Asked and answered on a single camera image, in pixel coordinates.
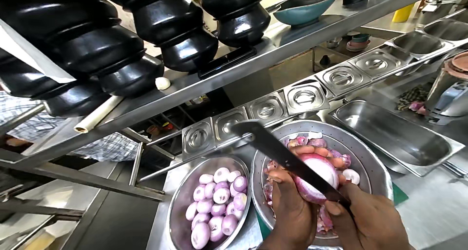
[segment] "red onion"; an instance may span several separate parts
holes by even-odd
[[[227,176],[227,181],[231,183],[240,175],[241,175],[241,172],[238,170],[231,171],[231,173]]]
[[[211,207],[211,215],[221,216],[226,212],[225,204],[215,204]]]
[[[210,240],[210,227],[204,222],[197,223],[192,231],[192,246],[195,249],[202,249],[206,246],[208,240]]]
[[[212,206],[213,206],[213,200],[207,198],[198,202],[198,204],[196,205],[196,210],[199,213],[209,213],[211,212]]]
[[[234,207],[237,210],[243,211],[245,209],[245,205],[247,204],[247,195],[245,193],[238,193],[234,196]]]
[[[193,199],[196,202],[201,201],[205,198],[205,186],[205,184],[201,184],[195,188],[195,191],[193,192]]]
[[[185,218],[189,221],[193,220],[196,215],[196,205],[197,202],[193,202],[187,207],[187,211],[185,211]]]
[[[216,183],[207,183],[205,186],[205,198],[212,199],[215,192]]]
[[[208,223],[210,220],[210,215],[206,213],[198,213],[192,221],[192,230],[195,228],[196,224],[199,222]]]
[[[231,235],[234,232],[235,228],[237,227],[237,218],[233,214],[227,215],[223,219],[223,223],[221,224],[221,227],[223,230],[223,234]]]
[[[299,158],[335,189],[338,187],[336,169],[326,158],[315,153],[302,154]],[[322,193],[301,178],[293,176],[293,180],[296,183],[299,194],[306,201],[322,204],[327,200]]]
[[[198,179],[198,181],[199,181],[201,184],[212,183],[212,182],[213,182],[213,175],[211,175],[211,174],[202,174],[202,176],[200,176],[200,178]]]
[[[210,240],[211,241],[219,241],[221,238],[223,238],[223,229],[222,223],[223,223],[224,217],[223,216],[215,216],[211,218],[211,220],[208,222],[208,226],[210,227]]]
[[[227,182],[218,182],[218,184],[216,184],[216,187],[214,188],[214,191],[217,191],[220,188],[229,189],[229,185],[227,184]]]
[[[213,200],[217,204],[223,204],[229,199],[230,196],[231,193],[227,188],[219,188],[217,191],[214,192]]]
[[[214,173],[214,182],[219,183],[219,182],[225,182],[227,181],[227,176],[229,175],[229,169],[227,168],[219,168],[216,170]]]
[[[247,178],[245,176],[239,176],[234,180],[233,184],[236,192],[242,192],[247,188]]]

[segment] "checkered cloth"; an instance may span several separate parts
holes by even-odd
[[[33,101],[28,98],[14,97],[0,91],[0,125],[40,103],[38,100]],[[49,133],[50,130],[59,126],[64,120],[65,118],[52,117],[43,111],[14,128],[8,134],[17,139],[34,143]],[[114,133],[85,145],[73,151],[73,153],[89,156],[98,161],[121,162],[134,160],[136,150],[136,142],[119,133]]]

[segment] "peeled onion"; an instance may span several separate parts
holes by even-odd
[[[325,181],[330,183],[335,189],[338,187],[338,173],[335,167],[325,158],[318,154],[302,154],[299,157],[309,168],[313,169]],[[327,198],[312,185],[302,180],[298,176],[293,176],[299,194],[306,201],[322,204]]]
[[[228,175],[229,175],[229,169],[225,167],[221,167],[217,169],[216,172],[214,173],[214,176],[213,176],[214,182],[216,183],[226,182]]]
[[[236,210],[243,211],[245,209],[245,205],[247,204],[247,195],[245,195],[245,193],[238,193],[236,196],[234,196],[233,203]]]
[[[185,211],[185,218],[189,221],[193,220],[196,215],[196,205],[197,202],[193,202],[187,207],[187,211]]]
[[[202,176],[200,176],[200,178],[198,179],[198,181],[201,183],[201,184],[208,184],[208,183],[212,183],[213,182],[213,175],[211,174],[202,174]]]
[[[227,176],[227,181],[231,183],[240,175],[241,175],[241,172],[238,170],[231,171],[229,175]]]
[[[219,241],[223,238],[223,223],[224,217],[223,216],[215,216],[211,218],[208,222],[208,226],[210,227],[210,240],[211,241]]]
[[[210,227],[204,222],[197,223],[191,235],[192,246],[195,249],[202,249],[208,240],[210,240]]]
[[[210,220],[210,215],[206,213],[198,213],[192,221],[192,230],[195,228],[196,224],[199,222],[208,223]]]
[[[242,192],[247,188],[247,178],[245,176],[238,176],[234,182],[234,190],[236,192]]]
[[[223,223],[221,224],[221,227],[223,230],[223,234],[231,235],[234,232],[235,228],[237,227],[237,218],[233,214],[227,215],[223,219]]]
[[[195,188],[195,191],[193,192],[193,199],[196,202],[201,201],[205,198],[205,187],[206,185],[202,184]]]
[[[213,216],[221,216],[226,212],[226,205],[225,204],[214,204],[211,207],[211,215]]]
[[[217,191],[214,192],[213,200],[217,204],[223,204],[229,199],[230,196],[231,193],[227,188],[219,188]]]

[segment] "stainless steel tray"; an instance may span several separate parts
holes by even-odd
[[[465,145],[363,100],[330,113],[347,130],[422,177]]]

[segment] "paper roll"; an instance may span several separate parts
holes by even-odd
[[[111,96],[106,102],[100,105],[96,110],[89,114],[85,119],[76,124],[75,131],[79,133],[88,133],[93,129],[114,107],[116,107],[122,100],[123,96]]]

